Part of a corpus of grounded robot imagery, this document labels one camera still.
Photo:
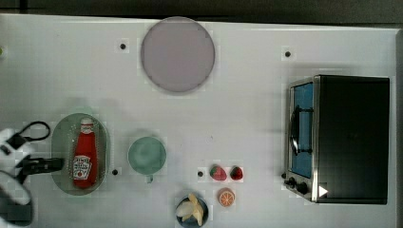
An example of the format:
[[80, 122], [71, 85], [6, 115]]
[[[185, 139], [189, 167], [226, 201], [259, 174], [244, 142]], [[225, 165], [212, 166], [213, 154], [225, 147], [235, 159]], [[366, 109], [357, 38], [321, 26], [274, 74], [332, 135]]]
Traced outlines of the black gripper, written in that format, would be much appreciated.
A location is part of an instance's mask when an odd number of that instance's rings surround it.
[[27, 156], [22, 159], [16, 168], [19, 170], [16, 179], [19, 183], [23, 184], [26, 178], [30, 175], [39, 173], [52, 173], [63, 169], [65, 160], [62, 158], [52, 159], [33, 159], [31, 156]]

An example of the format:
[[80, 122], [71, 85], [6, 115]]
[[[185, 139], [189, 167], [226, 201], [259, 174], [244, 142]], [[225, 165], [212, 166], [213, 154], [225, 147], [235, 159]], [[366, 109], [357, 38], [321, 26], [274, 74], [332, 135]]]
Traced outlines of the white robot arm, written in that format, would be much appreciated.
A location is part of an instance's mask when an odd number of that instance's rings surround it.
[[33, 158], [35, 150], [30, 140], [11, 128], [1, 131], [0, 140], [1, 219], [15, 226], [28, 226], [33, 221], [34, 205], [25, 180], [28, 176], [60, 171], [65, 160]]

